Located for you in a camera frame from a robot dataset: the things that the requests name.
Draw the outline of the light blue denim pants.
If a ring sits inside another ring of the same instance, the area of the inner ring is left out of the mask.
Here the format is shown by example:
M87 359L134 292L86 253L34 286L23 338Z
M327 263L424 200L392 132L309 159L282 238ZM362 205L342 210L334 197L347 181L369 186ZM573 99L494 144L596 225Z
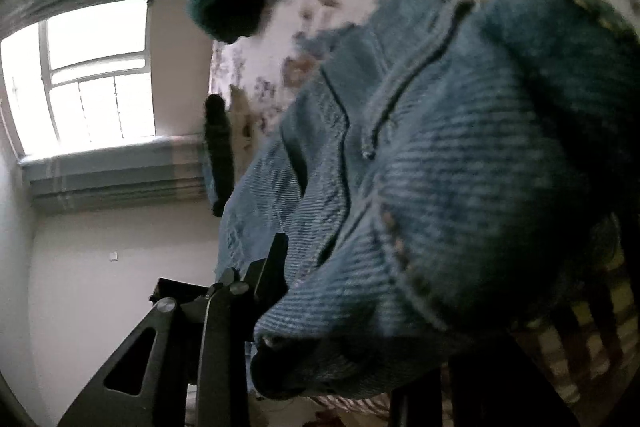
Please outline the light blue denim pants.
M325 31L224 207L220 269L288 239L265 397L370 395L457 331L533 320L639 198L639 39L603 0L381 0Z

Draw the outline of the bright window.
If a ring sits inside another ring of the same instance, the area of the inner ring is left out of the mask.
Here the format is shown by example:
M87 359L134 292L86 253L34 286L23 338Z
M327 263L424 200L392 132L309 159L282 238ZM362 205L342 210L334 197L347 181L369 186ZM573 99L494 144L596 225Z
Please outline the bright window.
M150 6L126 0L34 23L1 41L21 156L153 138Z

